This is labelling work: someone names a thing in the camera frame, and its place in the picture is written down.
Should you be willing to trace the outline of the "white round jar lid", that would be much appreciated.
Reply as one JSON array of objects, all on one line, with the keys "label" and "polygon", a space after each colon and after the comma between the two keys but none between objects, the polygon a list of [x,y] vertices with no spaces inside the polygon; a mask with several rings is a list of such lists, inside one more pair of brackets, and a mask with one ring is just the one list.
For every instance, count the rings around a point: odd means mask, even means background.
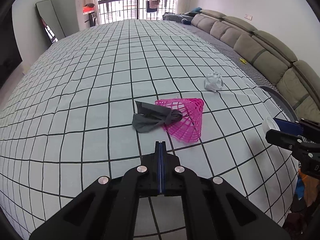
[{"label": "white round jar lid", "polygon": [[269,130],[272,130],[272,129],[276,131],[280,131],[278,124],[271,116],[267,116],[266,118],[264,118],[262,122],[262,128],[264,133],[267,133]]}]

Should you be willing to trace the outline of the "dark grey cloth scrap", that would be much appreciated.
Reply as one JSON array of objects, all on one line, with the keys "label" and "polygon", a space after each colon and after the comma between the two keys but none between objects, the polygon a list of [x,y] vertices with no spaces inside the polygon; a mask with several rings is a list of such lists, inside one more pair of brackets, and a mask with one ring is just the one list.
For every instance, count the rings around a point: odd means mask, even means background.
[{"label": "dark grey cloth scrap", "polygon": [[182,120],[181,111],[168,107],[136,101],[137,113],[132,126],[138,133],[148,133],[159,126],[169,126]]}]

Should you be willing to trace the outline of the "grey perforated laundry basket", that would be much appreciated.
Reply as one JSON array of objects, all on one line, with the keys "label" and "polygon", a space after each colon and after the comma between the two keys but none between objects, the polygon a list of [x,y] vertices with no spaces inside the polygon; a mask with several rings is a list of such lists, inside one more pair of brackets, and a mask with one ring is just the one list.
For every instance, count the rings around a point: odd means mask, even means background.
[{"label": "grey perforated laundry basket", "polygon": [[290,104],[287,102],[287,100],[282,95],[280,95],[276,90],[267,86],[260,86],[260,88],[268,92],[271,98],[275,101],[278,107],[280,107],[283,110],[283,112],[287,115],[287,117],[291,122],[296,122],[299,120],[298,116],[296,115],[295,111],[290,106]]}]

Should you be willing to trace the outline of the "grey sectional sofa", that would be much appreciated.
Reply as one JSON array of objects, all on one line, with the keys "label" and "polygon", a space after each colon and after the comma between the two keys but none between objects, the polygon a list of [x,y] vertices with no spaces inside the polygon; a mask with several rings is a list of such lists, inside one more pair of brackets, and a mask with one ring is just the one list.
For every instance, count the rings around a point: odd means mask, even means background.
[{"label": "grey sectional sofa", "polygon": [[194,17],[196,14],[220,19],[243,31],[233,49],[277,88],[299,118],[319,121],[319,76],[287,45],[240,18],[218,11],[201,9],[184,15]]}]

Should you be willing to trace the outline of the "houndstooth sofa cover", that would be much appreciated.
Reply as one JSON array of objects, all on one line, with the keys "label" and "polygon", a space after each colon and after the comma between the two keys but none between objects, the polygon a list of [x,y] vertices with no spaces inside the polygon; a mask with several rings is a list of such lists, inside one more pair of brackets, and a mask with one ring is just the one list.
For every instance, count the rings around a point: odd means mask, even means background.
[{"label": "houndstooth sofa cover", "polygon": [[237,39],[244,33],[243,31],[239,31],[238,29],[222,23],[220,19],[204,14],[196,14],[194,17],[191,17],[184,14],[166,12],[162,16],[162,20],[173,21],[179,24],[190,21],[190,25],[185,26],[186,29],[212,44],[221,54],[232,60],[259,87],[267,86],[274,90],[277,89],[249,62],[247,62],[247,64],[240,62],[239,59],[244,58],[233,49],[233,46]]}]

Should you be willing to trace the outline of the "magenta plastic mesh cone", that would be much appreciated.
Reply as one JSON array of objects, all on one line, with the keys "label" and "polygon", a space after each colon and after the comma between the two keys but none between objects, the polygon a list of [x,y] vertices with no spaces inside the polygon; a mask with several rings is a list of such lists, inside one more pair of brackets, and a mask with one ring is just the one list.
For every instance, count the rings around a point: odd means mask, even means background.
[{"label": "magenta plastic mesh cone", "polygon": [[183,142],[197,142],[201,137],[202,114],[204,101],[198,98],[160,99],[156,105],[179,111],[182,117],[179,121],[164,124],[163,129],[171,136]]}]

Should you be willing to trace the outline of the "crumpled grey paper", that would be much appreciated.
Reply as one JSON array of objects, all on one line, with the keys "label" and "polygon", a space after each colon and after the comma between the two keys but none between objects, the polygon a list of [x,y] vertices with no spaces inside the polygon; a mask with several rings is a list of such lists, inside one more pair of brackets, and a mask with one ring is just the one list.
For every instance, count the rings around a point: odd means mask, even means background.
[{"label": "crumpled grey paper", "polygon": [[222,75],[219,72],[213,71],[206,75],[204,80],[204,88],[209,91],[216,92],[224,86]]}]

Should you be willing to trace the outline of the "checkered white tablecloth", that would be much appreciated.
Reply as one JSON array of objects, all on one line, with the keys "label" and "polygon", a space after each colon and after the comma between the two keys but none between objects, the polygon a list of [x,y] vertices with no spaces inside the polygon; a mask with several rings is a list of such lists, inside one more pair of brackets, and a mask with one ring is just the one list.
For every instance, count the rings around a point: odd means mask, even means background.
[{"label": "checkered white tablecloth", "polygon": [[[222,75],[216,92],[207,74]],[[204,101],[197,142],[132,127],[136,101]],[[297,181],[291,153],[267,143],[262,122],[285,119],[236,64],[176,23],[125,20],[53,44],[1,111],[1,209],[28,239],[100,176],[117,178],[157,141],[199,176],[220,176],[283,225]]]}]

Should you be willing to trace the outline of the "black television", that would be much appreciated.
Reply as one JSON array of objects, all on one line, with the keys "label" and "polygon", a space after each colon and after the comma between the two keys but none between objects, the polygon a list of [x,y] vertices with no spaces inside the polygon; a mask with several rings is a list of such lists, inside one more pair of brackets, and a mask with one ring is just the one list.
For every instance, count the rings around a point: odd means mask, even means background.
[{"label": "black television", "polygon": [[1,22],[0,28],[0,86],[2,87],[12,72],[22,62],[17,47],[12,23],[12,8]]}]

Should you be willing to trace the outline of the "black clothes stand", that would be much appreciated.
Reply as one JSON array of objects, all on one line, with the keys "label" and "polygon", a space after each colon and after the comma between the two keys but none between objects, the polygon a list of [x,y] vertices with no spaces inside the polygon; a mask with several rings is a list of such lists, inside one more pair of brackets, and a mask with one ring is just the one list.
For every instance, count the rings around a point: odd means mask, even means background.
[{"label": "black clothes stand", "polygon": [[160,4],[160,0],[146,1],[146,13],[151,20],[157,19],[159,4]]}]

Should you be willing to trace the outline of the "orange bag on shelf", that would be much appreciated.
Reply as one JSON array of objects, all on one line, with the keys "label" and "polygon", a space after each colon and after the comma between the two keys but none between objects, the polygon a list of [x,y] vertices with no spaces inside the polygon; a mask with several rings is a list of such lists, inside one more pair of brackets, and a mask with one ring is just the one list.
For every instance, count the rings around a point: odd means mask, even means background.
[{"label": "orange bag on shelf", "polygon": [[93,3],[88,3],[82,8],[84,15],[95,12],[95,5]]}]

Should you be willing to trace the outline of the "leaning floor mirror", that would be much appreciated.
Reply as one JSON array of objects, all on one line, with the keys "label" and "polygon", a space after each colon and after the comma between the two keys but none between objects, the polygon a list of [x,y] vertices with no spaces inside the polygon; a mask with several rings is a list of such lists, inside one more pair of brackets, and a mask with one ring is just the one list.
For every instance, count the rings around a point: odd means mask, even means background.
[{"label": "leaning floor mirror", "polygon": [[65,33],[57,17],[52,0],[39,1],[35,4],[35,7],[50,42],[54,44],[65,38]]}]

